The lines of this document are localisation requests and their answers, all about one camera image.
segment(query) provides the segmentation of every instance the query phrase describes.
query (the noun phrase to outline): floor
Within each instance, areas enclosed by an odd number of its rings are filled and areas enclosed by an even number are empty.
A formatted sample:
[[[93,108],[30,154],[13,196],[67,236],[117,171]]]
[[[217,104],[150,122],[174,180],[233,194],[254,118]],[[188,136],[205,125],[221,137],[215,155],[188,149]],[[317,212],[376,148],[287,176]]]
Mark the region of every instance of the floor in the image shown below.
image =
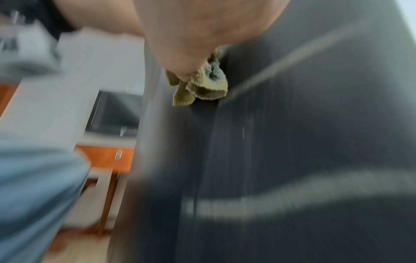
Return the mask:
[[[77,239],[60,252],[48,253],[43,263],[105,263],[109,237]]]

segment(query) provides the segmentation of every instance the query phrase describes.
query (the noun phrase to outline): white stripe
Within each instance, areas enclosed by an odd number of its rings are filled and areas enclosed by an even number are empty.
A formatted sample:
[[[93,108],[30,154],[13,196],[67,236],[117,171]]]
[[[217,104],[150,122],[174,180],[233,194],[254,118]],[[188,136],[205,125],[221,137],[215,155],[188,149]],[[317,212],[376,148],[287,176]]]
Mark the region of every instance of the white stripe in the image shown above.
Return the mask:
[[[360,21],[333,30],[312,40],[311,42],[308,42],[300,46],[299,48],[290,52],[287,56],[283,57],[282,59],[279,59],[267,68],[263,69],[259,73],[255,74],[254,76],[248,78],[247,80],[243,81],[242,83],[238,84],[236,87],[231,89],[228,92],[227,96],[220,100],[219,106],[224,106],[228,102],[248,92],[250,89],[258,86],[260,83],[263,83],[273,78],[278,73],[281,73],[319,53],[322,53],[325,50],[345,40],[352,39],[360,34],[367,32],[369,28],[369,22]]]
[[[414,172],[355,170],[314,175],[267,193],[235,199],[199,199],[196,217],[212,220],[244,220],[282,216],[339,201],[416,196]],[[193,199],[182,201],[182,213],[194,216]]]

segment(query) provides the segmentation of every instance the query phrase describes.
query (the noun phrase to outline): cleaning cloth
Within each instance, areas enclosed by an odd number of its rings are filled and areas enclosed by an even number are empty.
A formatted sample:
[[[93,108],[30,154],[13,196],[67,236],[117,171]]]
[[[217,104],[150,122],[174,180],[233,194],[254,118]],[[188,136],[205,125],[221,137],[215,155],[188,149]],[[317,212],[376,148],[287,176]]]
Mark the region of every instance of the cleaning cloth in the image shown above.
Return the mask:
[[[225,97],[228,91],[228,82],[220,68],[218,58],[220,49],[216,49],[208,61],[195,73],[191,74],[188,83],[181,81],[175,74],[166,70],[169,85],[176,86],[173,95],[174,106],[191,105],[196,98],[201,100],[217,100]]]

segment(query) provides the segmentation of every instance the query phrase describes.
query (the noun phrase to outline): light blue fabric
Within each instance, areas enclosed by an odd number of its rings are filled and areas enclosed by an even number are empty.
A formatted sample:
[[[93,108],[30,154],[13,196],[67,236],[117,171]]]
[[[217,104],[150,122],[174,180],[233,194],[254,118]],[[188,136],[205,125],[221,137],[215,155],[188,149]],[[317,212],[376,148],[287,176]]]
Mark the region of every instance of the light blue fabric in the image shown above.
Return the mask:
[[[73,152],[0,134],[0,263],[41,261],[88,170]]]

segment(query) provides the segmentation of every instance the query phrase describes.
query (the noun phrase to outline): wooden furniture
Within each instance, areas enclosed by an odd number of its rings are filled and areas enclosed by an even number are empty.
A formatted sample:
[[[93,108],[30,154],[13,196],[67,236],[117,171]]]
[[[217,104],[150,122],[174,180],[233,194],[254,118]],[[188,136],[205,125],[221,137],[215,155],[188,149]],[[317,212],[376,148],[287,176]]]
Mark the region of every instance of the wooden furniture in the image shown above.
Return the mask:
[[[0,84],[0,116],[7,108],[7,105],[9,105],[16,90],[17,87]]]
[[[81,151],[90,160],[91,169],[108,169],[112,171],[103,213],[96,229],[97,235],[102,236],[119,177],[130,171],[134,149],[77,145],[75,150]]]

